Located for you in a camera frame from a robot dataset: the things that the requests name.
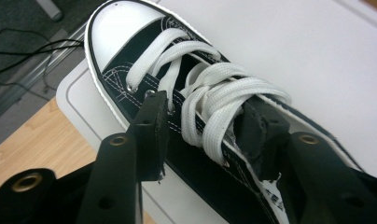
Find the metal rivet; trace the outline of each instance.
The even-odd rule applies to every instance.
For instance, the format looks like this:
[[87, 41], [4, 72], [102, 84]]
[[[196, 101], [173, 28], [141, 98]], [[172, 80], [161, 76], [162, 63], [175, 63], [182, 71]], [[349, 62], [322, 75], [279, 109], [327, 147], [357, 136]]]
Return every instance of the metal rivet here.
[[138, 88], [133, 89], [132, 87], [130, 87], [130, 86], [127, 84], [127, 92], [128, 92], [129, 94], [134, 94], [134, 93], [136, 93], [137, 91], [138, 91]]
[[121, 145], [124, 145], [126, 142], [128, 141], [128, 139], [124, 136], [117, 136], [115, 138], [112, 138], [110, 139], [110, 145], [114, 146], [114, 147], [118, 147], [118, 146], [121, 146]]
[[169, 116], [173, 116], [174, 114], [175, 114], [175, 112], [176, 112], [176, 110], [175, 110], [175, 105], [174, 104], [172, 104], [173, 105], [173, 109], [172, 110], [168, 110], [168, 112], [167, 112], [167, 114], [169, 115]]
[[301, 140], [301, 142], [304, 142], [306, 144], [315, 145], [319, 143], [319, 140], [317, 140], [315, 137], [310, 136], [308, 134], [300, 135], [299, 139]]
[[147, 91], [145, 91], [145, 99], [146, 99], [147, 97], [149, 97], [149, 96], [153, 96], [154, 93], [156, 93], [156, 92], [153, 91], [153, 90], [147, 90]]
[[15, 192], [25, 192], [29, 189], [33, 189], [42, 181], [43, 177], [39, 173], [32, 173], [26, 175], [16, 181], [14, 185], [11, 187]]

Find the screw hole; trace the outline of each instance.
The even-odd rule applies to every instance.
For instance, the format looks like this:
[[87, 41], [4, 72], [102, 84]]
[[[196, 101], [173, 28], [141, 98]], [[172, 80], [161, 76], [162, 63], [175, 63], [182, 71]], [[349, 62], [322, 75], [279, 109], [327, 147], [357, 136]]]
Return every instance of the screw hole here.
[[279, 120], [277, 120], [277, 119], [270, 119], [270, 123], [279, 123]]
[[32, 173], [26, 175], [16, 181], [11, 187], [15, 192], [25, 192], [27, 190], [33, 189], [42, 181], [43, 177], [39, 173]]
[[300, 135], [299, 139], [306, 144], [315, 145], [319, 143], [319, 140], [307, 134]]
[[361, 208], [364, 206], [363, 201], [360, 200], [357, 196], [350, 192], [345, 192], [341, 194], [341, 198], [346, 202], [351, 204], [353, 207]]
[[98, 205], [102, 209], [109, 209], [112, 208], [116, 204], [116, 201], [109, 197], [103, 197], [101, 200], [99, 200]]
[[118, 146], [121, 146], [123, 144], [125, 144], [125, 142], [127, 141], [127, 139], [123, 136], [117, 136], [113, 139], [110, 139], [110, 145], [112, 146], [115, 146], [115, 147], [118, 147]]

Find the black sneaker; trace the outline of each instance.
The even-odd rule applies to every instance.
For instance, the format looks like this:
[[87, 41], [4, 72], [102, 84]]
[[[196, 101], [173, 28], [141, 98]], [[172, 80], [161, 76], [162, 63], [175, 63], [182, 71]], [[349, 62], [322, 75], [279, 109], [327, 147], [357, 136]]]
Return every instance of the black sneaker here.
[[167, 163], [230, 223], [288, 223], [279, 173], [264, 172], [267, 141], [300, 130], [339, 149], [288, 106], [283, 90], [230, 63], [154, 3], [103, 4], [88, 22], [85, 45], [95, 84], [124, 128], [150, 93], [167, 91]]

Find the white shoelace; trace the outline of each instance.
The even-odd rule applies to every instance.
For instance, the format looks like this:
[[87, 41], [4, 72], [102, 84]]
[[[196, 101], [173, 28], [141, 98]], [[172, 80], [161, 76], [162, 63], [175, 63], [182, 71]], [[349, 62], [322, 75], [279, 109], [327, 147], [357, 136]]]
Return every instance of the white shoelace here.
[[[202, 51], [215, 59], [221, 57], [215, 48], [200, 41], [182, 41], [166, 50], [177, 38], [188, 39], [189, 36], [175, 28], [159, 34], [133, 64], [126, 79], [128, 90], [135, 91], [146, 73], [155, 77], [163, 65], [171, 63], [158, 87], [158, 91], [167, 91], [170, 111], [175, 110], [173, 90], [182, 56]], [[198, 63], [188, 72], [185, 89], [180, 93], [186, 98], [181, 114], [183, 139], [193, 146], [203, 147], [205, 153], [221, 165], [225, 164], [221, 151], [223, 137], [247, 99], [254, 94], [271, 94], [282, 102], [290, 103], [289, 95], [282, 89], [233, 63]], [[206, 124], [202, 133], [197, 130], [196, 115]]]

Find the brass insert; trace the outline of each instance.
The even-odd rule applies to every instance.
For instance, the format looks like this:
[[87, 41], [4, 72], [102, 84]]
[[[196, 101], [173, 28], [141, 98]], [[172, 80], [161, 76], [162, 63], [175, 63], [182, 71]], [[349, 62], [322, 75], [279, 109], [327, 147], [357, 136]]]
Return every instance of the brass insert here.
[[319, 143], [319, 140], [317, 140], [315, 137], [310, 136], [308, 134], [300, 135], [299, 139], [301, 140], [301, 142], [304, 142], [306, 144], [315, 145]]
[[32, 173], [26, 175], [16, 181], [11, 187], [15, 192], [25, 192], [29, 189], [33, 189], [42, 181], [43, 177], [39, 173]]
[[124, 136], [117, 136], [113, 139], [110, 139], [110, 145], [114, 146], [114, 147], [118, 147], [118, 146], [121, 146], [121, 145], [124, 145], [126, 142], [128, 141], [128, 139]]

